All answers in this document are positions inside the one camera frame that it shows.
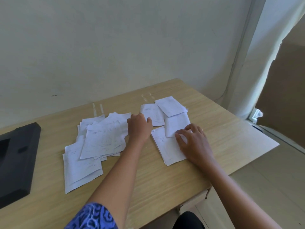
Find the blue patterned sleeve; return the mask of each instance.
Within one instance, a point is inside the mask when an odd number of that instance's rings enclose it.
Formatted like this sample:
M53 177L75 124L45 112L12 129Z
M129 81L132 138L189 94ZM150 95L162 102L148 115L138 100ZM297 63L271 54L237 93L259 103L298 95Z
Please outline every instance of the blue patterned sleeve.
M99 203L87 203L68 223L65 229L117 229L117 225L106 207Z

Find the person's left hand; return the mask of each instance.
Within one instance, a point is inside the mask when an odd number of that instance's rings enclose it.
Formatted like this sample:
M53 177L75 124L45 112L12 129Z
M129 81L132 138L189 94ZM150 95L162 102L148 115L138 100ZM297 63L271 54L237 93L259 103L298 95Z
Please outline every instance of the person's left hand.
M142 113L131 115L127 119L129 140L140 140L145 142L151 135L153 129L152 120L148 117L147 121Z

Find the wooden table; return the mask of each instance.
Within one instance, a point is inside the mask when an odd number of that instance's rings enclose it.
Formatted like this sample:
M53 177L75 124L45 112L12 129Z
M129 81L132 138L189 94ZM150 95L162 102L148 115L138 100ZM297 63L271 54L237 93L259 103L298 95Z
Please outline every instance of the wooden table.
M278 145L179 79L97 101L94 106L97 115L102 113L100 104L106 115L114 111L137 114L142 104L166 96L173 96L189 109L190 121L204 130L217 161L228 174ZM118 159L108 158L102 162L104 175L65 194L64 148L75 142L79 122L94 117L93 113L91 103L0 129L3 134L35 121L41 126L31 193L0 209L0 228L63 228L83 206ZM144 226L209 186L187 160L164 165L150 138L139 160L126 228Z

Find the forearm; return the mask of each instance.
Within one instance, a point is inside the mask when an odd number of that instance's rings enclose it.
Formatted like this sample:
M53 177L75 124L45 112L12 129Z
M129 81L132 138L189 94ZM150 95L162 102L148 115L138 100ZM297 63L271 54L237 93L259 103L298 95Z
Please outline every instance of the forearm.
M128 142L119 160L88 200L108 208L118 228L124 227L143 143Z
M216 161L205 168L236 229L281 228L225 173Z

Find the person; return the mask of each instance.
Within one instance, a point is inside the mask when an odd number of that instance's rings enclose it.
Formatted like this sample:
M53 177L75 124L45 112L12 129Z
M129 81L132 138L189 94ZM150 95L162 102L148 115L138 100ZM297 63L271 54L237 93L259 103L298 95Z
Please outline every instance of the person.
M153 128L151 119L146 121L143 114L131 115L127 123L129 141L126 148L66 229L124 228L140 153ZM187 143L180 134L187 138ZM215 188L236 229L281 228L220 167L199 126L190 124L178 130L175 136L186 158L206 175ZM193 213L185 212L178 217L173 228L197 229L204 226Z

